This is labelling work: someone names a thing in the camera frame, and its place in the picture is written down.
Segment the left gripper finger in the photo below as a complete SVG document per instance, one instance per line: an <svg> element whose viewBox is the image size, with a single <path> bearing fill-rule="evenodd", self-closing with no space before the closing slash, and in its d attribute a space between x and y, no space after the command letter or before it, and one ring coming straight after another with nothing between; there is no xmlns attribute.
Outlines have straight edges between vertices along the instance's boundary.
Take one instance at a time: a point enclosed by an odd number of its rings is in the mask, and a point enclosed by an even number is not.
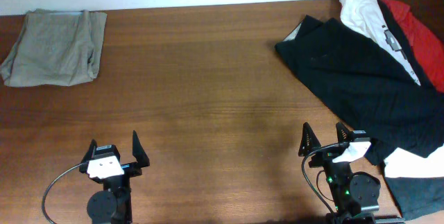
<svg viewBox="0 0 444 224"><path fill-rule="evenodd" d="M143 149L137 132L133 131L133 157L136 159L137 165L140 168L150 166L150 160L145 150Z"/></svg>
<svg viewBox="0 0 444 224"><path fill-rule="evenodd" d="M93 139L91 140L89 148L87 149L87 152L82 159L82 163L88 162L93 158L96 148L97 148L97 142Z"/></svg>

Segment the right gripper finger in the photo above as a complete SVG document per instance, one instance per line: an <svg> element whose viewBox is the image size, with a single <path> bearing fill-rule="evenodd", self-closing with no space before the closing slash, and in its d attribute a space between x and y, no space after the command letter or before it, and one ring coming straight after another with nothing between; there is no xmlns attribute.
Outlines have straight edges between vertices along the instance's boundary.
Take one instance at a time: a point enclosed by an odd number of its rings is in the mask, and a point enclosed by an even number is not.
<svg viewBox="0 0 444 224"><path fill-rule="evenodd" d="M336 134L339 143L350 141L350 130L341 122L336 124Z"/></svg>
<svg viewBox="0 0 444 224"><path fill-rule="evenodd" d="M305 122L302 126L302 139L300 142L300 148L298 151L299 157L305 157L312 151L318 150L321 144L314 134L311 126L308 122Z"/></svg>

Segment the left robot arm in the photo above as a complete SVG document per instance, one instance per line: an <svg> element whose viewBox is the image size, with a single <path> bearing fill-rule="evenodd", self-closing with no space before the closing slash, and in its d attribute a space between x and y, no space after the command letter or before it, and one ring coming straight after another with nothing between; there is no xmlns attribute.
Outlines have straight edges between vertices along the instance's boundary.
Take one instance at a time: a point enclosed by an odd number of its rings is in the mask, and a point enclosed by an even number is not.
<svg viewBox="0 0 444 224"><path fill-rule="evenodd" d="M79 171L103 186L87 203L87 214L92 224L132 223L130 179L141 176L142 169L150 166L136 131L132 136L132 154L134 162L121 164L114 144L99 146L95 140L91 141Z"/></svg>

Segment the black shorts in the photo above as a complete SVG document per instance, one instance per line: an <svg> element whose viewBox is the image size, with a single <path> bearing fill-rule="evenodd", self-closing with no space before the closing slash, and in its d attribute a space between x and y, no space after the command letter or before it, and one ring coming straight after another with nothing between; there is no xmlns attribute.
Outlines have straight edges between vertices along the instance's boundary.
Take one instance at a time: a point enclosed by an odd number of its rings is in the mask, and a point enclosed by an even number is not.
<svg viewBox="0 0 444 224"><path fill-rule="evenodd" d="M417 85L388 52L340 21L306 16L275 49L296 78L372 144L378 165L396 148L428 157L443 145L443 95Z"/></svg>

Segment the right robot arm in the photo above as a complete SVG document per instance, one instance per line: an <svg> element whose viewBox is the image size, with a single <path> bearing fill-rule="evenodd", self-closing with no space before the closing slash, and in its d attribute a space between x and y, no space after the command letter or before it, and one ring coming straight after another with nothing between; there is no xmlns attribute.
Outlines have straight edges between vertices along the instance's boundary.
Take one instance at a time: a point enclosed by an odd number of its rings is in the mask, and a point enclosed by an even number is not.
<svg viewBox="0 0 444 224"><path fill-rule="evenodd" d="M302 139L298 155L302 158L301 171L304 179L327 207L326 223L404 223L400 217L377 218L381 182L369 173L354 172L350 164L362 158L371 146L371 138L364 130L349 130L344 124L336 124L338 141L322 146L309 123L302 125ZM321 168L332 194L331 207L317 185L309 179L306 168Z"/></svg>

